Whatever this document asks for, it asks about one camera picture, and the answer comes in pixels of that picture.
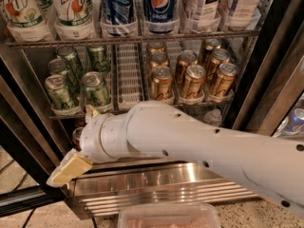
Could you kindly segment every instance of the white robotic arm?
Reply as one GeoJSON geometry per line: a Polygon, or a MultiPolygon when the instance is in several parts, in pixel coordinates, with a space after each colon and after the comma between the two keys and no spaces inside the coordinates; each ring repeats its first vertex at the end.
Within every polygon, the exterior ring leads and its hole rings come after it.
{"type": "Polygon", "coordinates": [[[304,216],[304,142],[215,127],[151,101],[126,114],[93,118],[83,130],[81,148],[94,162],[120,157],[197,162],[304,216]]]}

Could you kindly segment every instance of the bolt hole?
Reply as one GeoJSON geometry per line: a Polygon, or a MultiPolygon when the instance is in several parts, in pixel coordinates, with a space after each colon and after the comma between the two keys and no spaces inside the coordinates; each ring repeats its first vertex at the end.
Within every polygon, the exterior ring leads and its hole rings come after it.
{"type": "Polygon", "coordinates": [[[168,152],[164,149],[163,149],[162,153],[163,153],[164,156],[169,156],[168,152]]]}
{"type": "Polygon", "coordinates": [[[291,204],[290,204],[288,201],[286,201],[286,200],[283,200],[283,201],[281,202],[281,204],[282,204],[282,206],[284,206],[285,208],[288,208],[288,207],[291,206],[291,204]]]}
{"type": "Polygon", "coordinates": [[[298,145],[296,146],[296,149],[297,149],[298,151],[304,151],[304,145],[298,144],[298,145]]]}
{"type": "Polygon", "coordinates": [[[207,167],[207,168],[209,168],[209,163],[207,161],[203,161],[202,165],[205,166],[205,167],[207,167]]]}

